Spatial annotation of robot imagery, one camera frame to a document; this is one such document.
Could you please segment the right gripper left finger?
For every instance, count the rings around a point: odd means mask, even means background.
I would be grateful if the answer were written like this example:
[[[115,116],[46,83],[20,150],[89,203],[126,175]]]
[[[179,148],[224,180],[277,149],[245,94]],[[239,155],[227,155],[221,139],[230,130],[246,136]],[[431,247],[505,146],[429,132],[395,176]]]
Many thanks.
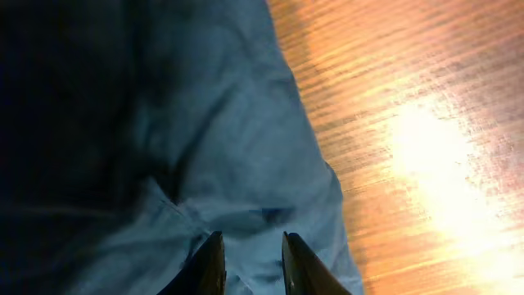
[[[215,231],[158,295],[224,295],[224,241]]]

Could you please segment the navy blue shorts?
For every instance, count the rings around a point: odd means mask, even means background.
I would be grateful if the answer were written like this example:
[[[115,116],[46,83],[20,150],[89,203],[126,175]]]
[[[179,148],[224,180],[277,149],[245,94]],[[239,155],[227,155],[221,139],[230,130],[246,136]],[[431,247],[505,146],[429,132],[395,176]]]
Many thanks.
[[[267,2],[2,2],[2,293],[177,294],[218,231],[228,294],[291,233],[361,294],[341,201]]]

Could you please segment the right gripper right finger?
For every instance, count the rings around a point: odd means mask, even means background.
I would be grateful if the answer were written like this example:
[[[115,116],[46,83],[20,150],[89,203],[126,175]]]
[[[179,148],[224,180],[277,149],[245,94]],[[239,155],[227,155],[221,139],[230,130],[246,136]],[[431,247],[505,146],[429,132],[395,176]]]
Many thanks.
[[[351,295],[297,233],[282,236],[286,295]]]

